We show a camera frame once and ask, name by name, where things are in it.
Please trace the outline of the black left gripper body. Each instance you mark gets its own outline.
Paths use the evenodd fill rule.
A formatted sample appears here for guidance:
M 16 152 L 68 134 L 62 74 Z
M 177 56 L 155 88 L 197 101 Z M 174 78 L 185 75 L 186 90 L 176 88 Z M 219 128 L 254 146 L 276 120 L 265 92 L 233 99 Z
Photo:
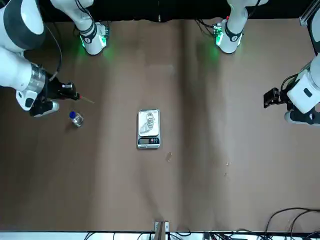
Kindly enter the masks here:
M 263 108 L 266 109 L 272 105 L 286 104 L 287 109 L 292 109 L 292 101 L 287 96 L 288 91 L 279 90 L 274 87 L 263 95 Z

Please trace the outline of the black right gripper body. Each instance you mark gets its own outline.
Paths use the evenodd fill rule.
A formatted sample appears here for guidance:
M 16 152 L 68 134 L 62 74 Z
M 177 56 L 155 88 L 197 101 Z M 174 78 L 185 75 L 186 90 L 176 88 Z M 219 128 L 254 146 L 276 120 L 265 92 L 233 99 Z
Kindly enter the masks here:
M 66 100 L 67 97 L 72 97 L 72 90 L 76 89 L 72 81 L 63 83 L 56 76 L 52 80 L 50 80 L 50 77 L 51 75 L 46 77 L 42 90 L 42 95 L 45 99 Z

